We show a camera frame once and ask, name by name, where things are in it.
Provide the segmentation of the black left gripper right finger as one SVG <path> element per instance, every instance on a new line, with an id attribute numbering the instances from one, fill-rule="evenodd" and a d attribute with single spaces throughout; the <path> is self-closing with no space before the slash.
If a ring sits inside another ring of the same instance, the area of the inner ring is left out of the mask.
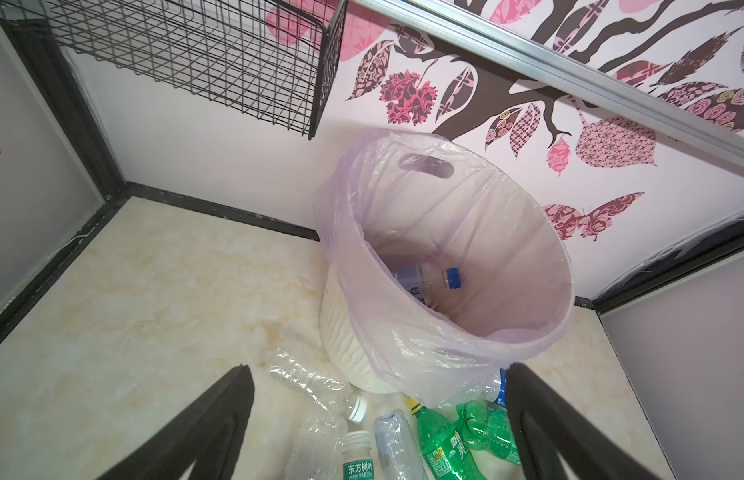
<path id="1" fill-rule="evenodd" d="M 505 401 L 527 479 L 654 479 L 523 363 L 507 370 Z"/>

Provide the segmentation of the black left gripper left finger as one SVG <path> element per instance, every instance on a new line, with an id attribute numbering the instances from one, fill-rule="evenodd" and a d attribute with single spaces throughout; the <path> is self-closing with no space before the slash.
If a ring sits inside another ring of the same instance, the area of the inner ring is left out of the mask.
<path id="1" fill-rule="evenodd" d="M 103 479 L 230 479 L 255 400 L 251 369 L 229 370 Z"/>

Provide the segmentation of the crushed clear plastic bottle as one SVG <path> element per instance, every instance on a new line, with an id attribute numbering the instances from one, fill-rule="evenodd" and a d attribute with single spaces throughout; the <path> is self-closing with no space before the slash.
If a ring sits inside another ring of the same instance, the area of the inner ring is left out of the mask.
<path id="1" fill-rule="evenodd" d="M 283 349 L 267 356 L 266 372 L 302 392 L 329 414 L 355 424 L 360 424 L 367 414 L 367 400 L 348 381 L 310 368 Z"/>

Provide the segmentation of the blue cap clear bottle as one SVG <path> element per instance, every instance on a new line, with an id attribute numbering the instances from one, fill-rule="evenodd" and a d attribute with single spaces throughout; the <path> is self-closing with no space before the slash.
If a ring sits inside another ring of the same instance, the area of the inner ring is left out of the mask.
<path id="1" fill-rule="evenodd" d="M 436 309 L 462 288 L 457 268 L 440 269 L 429 263 L 393 270 L 392 276 L 416 300 L 431 309 Z"/>

